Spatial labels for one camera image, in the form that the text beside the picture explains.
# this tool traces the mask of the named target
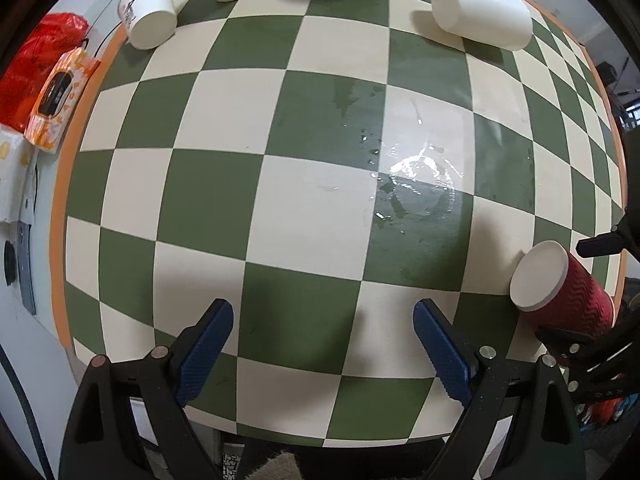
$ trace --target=silver bolt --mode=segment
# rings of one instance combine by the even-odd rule
[[[544,354],[542,356],[542,362],[549,368],[553,368],[554,366],[556,366],[556,358],[549,354]]]
[[[159,345],[156,346],[152,351],[151,351],[151,357],[153,359],[162,359],[163,357],[165,357],[167,354],[169,353],[169,349],[166,346],[163,345]]]
[[[495,349],[491,346],[481,346],[480,355],[485,359],[493,359],[495,357]]]
[[[91,359],[91,366],[94,368],[100,368],[103,364],[107,362],[107,358],[104,355],[97,355],[93,359]]]

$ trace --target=red plastic bag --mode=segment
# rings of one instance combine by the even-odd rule
[[[24,133],[49,73],[60,56],[80,46],[88,29],[87,20],[71,12],[44,16],[0,80],[0,123]]]

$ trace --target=paper cup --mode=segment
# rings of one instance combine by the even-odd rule
[[[431,7],[440,28],[480,43],[520,50],[533,35],[522,0],[431,0]]]
[[[120,0],[118,15],[129,43],[140,50],[164,43],[178,24],[174,0]]]
[[[609,295],[571,253],[552,240],[535,245],[521,259],[509,294],[534,329],[551,326],[599,337],[613,325]]]

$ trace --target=orange tissue package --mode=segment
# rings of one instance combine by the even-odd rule
[[[49,153],[56,152],[66,123],[99,63],[80,47],[60,56],[31,109],[24,131],[31,144]]]

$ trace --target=checkered tablecloth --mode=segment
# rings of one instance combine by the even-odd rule
[[[120,49],[76,156],[76,352],[143,356],[222,297],[236,324],[194,420],[313,446],[449,433],[415,302],[533,359],[518,259],[621,216],[582,51],[532,7],[508,52],[439,30],[430,0],[175,3],[174,37]],[[613,295],[619,256],[583,263]]]

